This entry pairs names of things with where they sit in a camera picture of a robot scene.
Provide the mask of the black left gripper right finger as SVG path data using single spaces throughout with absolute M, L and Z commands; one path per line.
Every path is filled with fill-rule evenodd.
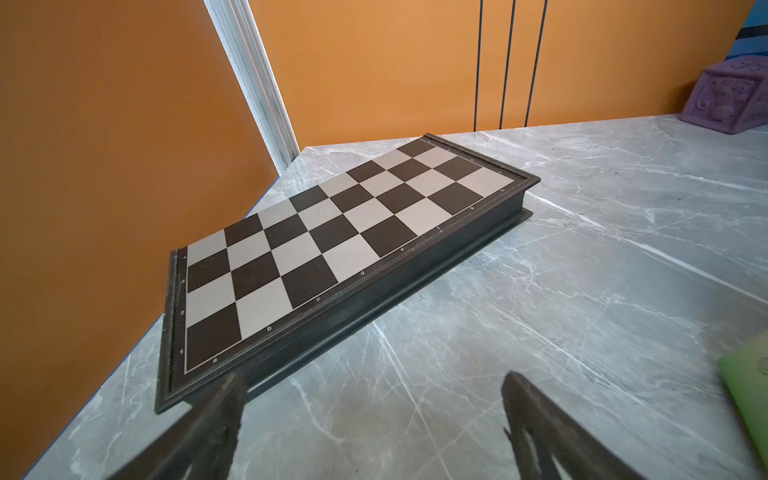
M 501 395 L 522 479 L 642 477 L 521 373 L 505 375 Z

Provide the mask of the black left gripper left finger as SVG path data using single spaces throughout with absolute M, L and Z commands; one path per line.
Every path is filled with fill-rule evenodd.
M 113 479 L 226 479 L 246 403 L 239 374 L 228 375 Z

